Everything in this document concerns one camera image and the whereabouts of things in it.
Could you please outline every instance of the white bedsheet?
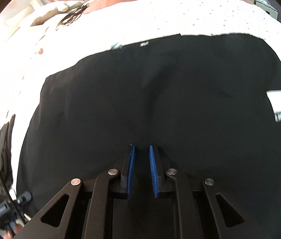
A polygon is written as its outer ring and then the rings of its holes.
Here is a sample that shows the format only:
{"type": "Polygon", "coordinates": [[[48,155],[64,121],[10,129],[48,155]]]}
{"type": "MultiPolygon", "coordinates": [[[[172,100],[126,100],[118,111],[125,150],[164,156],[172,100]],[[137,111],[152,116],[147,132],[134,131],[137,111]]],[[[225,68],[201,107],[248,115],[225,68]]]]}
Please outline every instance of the white bedsheet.
{"type": "Polygon", "coordinates": [[[21,85],[27,69],[33,44],[37,42],[35,31],[17,31],[0,48],[0,126],[6,122],[7,112],[17,99],[16,89],[21,85]]]}
{"type": "Polygon", "coordinates": [[[11,149],[13,188],[25,133],[47,76],[88,55],[109,50],[117,42],[126,45],[179,33],[248,33],[265,40],[281,60],[281,23],[261,8],[240,0],[138,0],[82,15],[58,31],[51,28],[33,49],[32,59],[24,59],[22,70],[17,70],[24,72],[24,80],[14,92],[16,96],[10,106],[16,114],[11,149]],[[112,33],[106,31],[115,25],[117,29],[112,33]],[[43,54],[34,55],[40,48],[43,54]]]}

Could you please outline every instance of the metal screw head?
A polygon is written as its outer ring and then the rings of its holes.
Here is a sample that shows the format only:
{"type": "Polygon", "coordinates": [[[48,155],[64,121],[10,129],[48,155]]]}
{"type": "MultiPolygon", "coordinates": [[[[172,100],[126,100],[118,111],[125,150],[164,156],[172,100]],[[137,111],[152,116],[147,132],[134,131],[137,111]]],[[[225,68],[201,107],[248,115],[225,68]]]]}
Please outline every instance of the metal screw head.
{"type": "Polygon", "coordinates": [[[75,179],[71,180],[71,184],[73,186],[79,185],[80,184],[80,179],[79,178],[75,178],[75,179]]]}
{"type": "Polygon", "coordinates": [[[211,179],[211,178],[207,178],[207,179],[205,179],[205,183],[207,185],[211,186],[211,185],[215,184],[215,181],[213,179],[211,179]]]}
{"type": "Polygon", "coordinates": [[[109,171],[108,171],[108,174],[109,175],[116,175],[118,173],[118,170],[117,169],[110,169],[109,171]]]}
{"type": "Polygon", "coordinates": [[[175,174],[177,173],[177,170],[174,169],[174,168],[170,168],[170,169],[167,170],[167,173],[168,173],[169,175],[175,175],[175,174]]]}

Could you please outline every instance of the black fabric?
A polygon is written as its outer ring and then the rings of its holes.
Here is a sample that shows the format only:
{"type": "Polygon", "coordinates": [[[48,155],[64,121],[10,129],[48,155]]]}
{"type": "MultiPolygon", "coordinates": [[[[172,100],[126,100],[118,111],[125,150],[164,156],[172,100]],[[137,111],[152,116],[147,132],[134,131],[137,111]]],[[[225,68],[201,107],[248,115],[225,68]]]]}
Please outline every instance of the black fabric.
{"type": "Polygon", "coordinates": [[[27,212],[34,215],[72,178],[95,178],[134,144],[135,176],[148,189],[136,188],[118,207],[114,238],[128,238],[119,225],[135,229],[133,238],[172,238],[171,213],[150,188],[148,147],[155,144],[173,167],[227,184],[281,238],[281,122],[266,96],[281,90],[275,52],[246,34],[139,45],[86,57],[46,79],[20,155],[17,193],[33,194],[27,212]]]}
{"type": "Polygon", "coordinates": [[[12,167],[11,167],[11,139],[14,126],[14,114],[11,120],[4,124],[0,129],[0,171],[7,188],[13,183],[12,167]]]}

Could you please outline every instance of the white label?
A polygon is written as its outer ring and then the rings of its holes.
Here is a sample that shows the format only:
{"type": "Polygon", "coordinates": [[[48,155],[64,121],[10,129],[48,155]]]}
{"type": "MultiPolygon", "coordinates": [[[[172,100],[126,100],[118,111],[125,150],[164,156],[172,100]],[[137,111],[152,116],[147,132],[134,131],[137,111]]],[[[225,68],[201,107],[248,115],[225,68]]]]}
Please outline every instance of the white label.
{"type": "Polygon", "coordinates": [[[280,113],[281,112],[281,90],[276,91],[267,91],[267,97],[269,98],[273,112],[280,113]]]}
{"type": "Polygon", "coordinates": [[[144,43],[141,43],[141,44],[140,44],[140,47],[147,46],[148,44],[149,44],[148,41],[147,41],[147,42],[144,42],[144,43]]]}

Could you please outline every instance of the bed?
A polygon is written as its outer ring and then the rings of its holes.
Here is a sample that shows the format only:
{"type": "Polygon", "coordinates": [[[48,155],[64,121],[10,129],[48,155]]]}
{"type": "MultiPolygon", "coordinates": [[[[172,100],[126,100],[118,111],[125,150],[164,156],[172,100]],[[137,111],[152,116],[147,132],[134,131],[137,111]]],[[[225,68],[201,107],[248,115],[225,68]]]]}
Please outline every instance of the bed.
{"type": "Polygon", "coordinates": [[[0,129],[16,96],[13,91],[20,84],[18,75],[26,69],[24,64],[32,57],[35,44],[49,26],[47,22],[43,29],[41,24],[55,15],[61,19],[63,13],[83,3],[58,1],[43,6],[40,0],[31,0],[28,4],[22,4],[22,0],[12,0],[0,14],[0,129]],[[11,60],[7,68],[4,67],[6,59],[11,60]]]}
{"type": "MultiPolygon", "coordinates": [[[[11,143],[14,189],[23,141],[46,78],[87,56],[109,51],[116,44],[146,44],[148,40],[179,34],[242,33],[264,40],[281,61],[281,23],[243,0],[128,1],[90,11],[56,31],[63,17],[56,15],[32,30],[19,29],[0,52],[0,124],[16,115],[11,143]],[[108,29],[109,19],[119,27],[102,31],[108,29]]],[[[241,60],[256,64],[252,58],[241,60]]]]}

